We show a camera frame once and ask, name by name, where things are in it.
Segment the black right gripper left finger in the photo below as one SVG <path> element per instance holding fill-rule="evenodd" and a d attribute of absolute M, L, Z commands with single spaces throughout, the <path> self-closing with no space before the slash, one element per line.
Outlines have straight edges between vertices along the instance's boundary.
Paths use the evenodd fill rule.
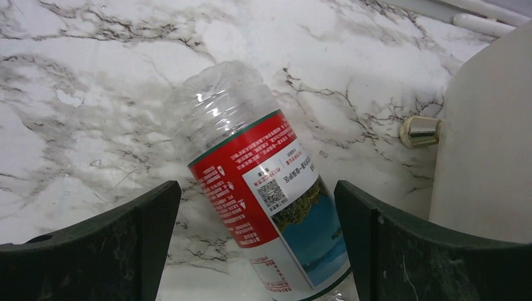
<path fill-rule="evenodd" d="M 1 299 L 155 300 L 180 199 L 178 182 L 167 181 L 72 226 L 1 245 Z"/>

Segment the clear bottle red label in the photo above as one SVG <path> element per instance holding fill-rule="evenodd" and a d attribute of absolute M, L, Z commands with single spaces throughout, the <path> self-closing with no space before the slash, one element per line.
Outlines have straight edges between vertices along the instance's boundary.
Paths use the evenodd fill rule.
<path fill-rule="evenodd" d="M 334 198 L 256 69 L 205 68 L 164 113 L 179 158 L 272 299 L 357 299 Z"/>

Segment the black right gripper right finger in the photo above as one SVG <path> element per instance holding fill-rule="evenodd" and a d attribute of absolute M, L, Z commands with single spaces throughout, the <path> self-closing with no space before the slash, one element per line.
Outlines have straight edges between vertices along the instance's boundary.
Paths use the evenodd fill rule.
<path fill-rule="evenodd" d="M 444 228 L 347 181 L 334 198 L 360 300 L 531 299 L 531 245 Z"/>

